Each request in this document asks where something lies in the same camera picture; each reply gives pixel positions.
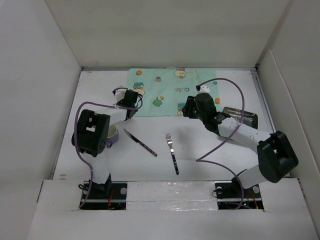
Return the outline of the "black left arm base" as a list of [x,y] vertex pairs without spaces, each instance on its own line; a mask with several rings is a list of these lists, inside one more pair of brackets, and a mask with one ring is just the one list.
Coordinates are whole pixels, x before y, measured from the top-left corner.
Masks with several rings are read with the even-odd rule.
[[122,211],[127,208],[128,183],[125,181],[112,181],[109,176],[104,184],[85,181],[79,184],[81,190],[81,200],[79,208],[81,210],[109,210]]

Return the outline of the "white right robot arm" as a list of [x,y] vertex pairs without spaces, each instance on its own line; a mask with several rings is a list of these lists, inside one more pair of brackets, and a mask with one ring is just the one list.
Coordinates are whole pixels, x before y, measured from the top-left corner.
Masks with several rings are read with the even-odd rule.
[[243,197],[254,185],[278,183],[299,164],[283,132],[260,131],[238,122],[230,115],[217,111],[208,93],[188,96],[182,113],[184,117],[199,119],[208,131],[231,139],[257,154],[258,164],[239,173],[239,180],[231,184],[231,191],[237,197]]

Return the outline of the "steel fork patterned handle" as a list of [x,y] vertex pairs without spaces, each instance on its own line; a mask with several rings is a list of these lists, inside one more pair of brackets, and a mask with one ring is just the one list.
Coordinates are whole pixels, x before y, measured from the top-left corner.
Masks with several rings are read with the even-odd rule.
[[166,138],[166,142],[167,142],[167,145],[169,147],[169,150],[170,150],[170,155],[171,155],[171,158],[172,158],[172,161],[173,161],[175,173],[176,173],[176,175],[179,175],[179,168],[178,168],[178,164],[177,164],[176,157],[175,157],[175,151],[174,151],[174,148],[173,148],[173,141],[172,141],[171,134],[167,133],[165,135],[165,138]]

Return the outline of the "green cartoon print cloth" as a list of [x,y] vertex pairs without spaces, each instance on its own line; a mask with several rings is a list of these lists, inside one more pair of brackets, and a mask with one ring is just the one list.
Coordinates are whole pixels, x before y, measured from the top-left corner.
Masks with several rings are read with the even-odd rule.
[[189,96],[196,86],[217,77],[213,68],[131,68],[126,87],[142,95],[136,117],[182,117]]

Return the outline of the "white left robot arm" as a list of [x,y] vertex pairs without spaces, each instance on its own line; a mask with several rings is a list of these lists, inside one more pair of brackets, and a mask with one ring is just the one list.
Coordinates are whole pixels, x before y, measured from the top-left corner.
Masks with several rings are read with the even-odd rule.
[[111,194],[111,185],[107,183],[110,172],[106,160],[98,155],[108,148],[108,133],[115,124],[131,119],[143,106],[143,95],[118,87],[112,91],[116,103],[106,105],[85,101],[76,110],[71,143],[80,160],[90,169],[90,182],[95,184],[94,192],[100,198]]

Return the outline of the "purple ceramic mug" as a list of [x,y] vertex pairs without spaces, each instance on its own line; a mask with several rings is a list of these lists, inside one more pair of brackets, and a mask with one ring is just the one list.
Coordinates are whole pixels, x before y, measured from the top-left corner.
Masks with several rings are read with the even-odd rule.
[[110,125],[108,128],[106,148],[110,149],[119,140],[119,131],[115,124]]

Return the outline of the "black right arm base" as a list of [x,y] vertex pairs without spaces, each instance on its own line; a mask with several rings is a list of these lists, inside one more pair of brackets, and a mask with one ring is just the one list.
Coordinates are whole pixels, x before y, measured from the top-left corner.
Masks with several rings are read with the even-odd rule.
[[[242,199],[242,190],[237,180],[219,180],[214,182],[215,189],[211,195],[217,199],[219,210],[235,210]],[[263,210],[260,186],[258,184],[243,189],[243,199],[239,207],[240,210],[255,209]]]

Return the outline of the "steel knife patterned handle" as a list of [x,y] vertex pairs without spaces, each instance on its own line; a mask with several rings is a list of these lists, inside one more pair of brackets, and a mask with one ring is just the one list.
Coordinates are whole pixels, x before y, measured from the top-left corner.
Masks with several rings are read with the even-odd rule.
[[157,157],[158,154],[155,153],[151,148],[149,148],[146,144],[144,144],[142,141],[137,139],[135,136],[133,136],[129,131],[124,129],[124,132],[128,135],[129,138],[131,138],[134,142],[142,146],[145,150],[147,150],[149,153],[151,153],[154,157]]

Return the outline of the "black floral square plate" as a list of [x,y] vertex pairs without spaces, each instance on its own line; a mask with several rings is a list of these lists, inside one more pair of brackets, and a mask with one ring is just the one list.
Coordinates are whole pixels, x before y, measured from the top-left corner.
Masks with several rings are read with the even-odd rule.
[[[233,117],[239,122],[241,118],[242,110],[226,106],[223,108],[223,113],[230,115],[231,117]],[[259,119],[256,113],[244,111],[243,119],[241,122],[249,127],[258,129]]]

